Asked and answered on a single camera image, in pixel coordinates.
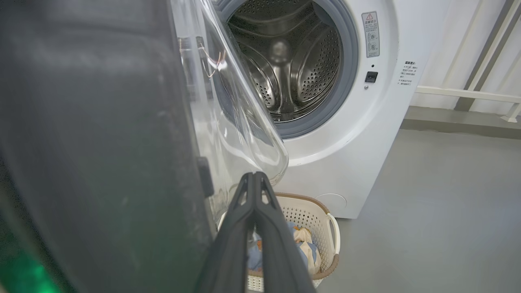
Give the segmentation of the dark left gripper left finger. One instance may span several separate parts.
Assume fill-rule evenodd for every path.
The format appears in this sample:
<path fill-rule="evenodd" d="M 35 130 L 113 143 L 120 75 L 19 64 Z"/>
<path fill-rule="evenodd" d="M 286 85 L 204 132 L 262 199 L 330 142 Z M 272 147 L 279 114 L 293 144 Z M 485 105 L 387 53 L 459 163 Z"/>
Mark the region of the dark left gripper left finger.
<path fill-rule="evenodd" d="M 244 174 L 212 243 L 197 293 L 243 293 L 247 288 L 247 238 L 252 228 L 254 174 Z"/>

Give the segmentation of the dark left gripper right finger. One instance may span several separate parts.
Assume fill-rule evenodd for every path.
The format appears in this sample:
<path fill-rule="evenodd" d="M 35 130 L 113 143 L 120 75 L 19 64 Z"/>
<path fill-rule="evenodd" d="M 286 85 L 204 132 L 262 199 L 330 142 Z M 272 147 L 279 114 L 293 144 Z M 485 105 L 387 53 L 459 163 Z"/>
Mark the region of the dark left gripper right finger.
<path fill-rule="evenodd" d="M 267 176 L 255 173 L 255 224 L 262 237 L 266 293 L 314 293 L 315 288 L 290 235 Z"/>

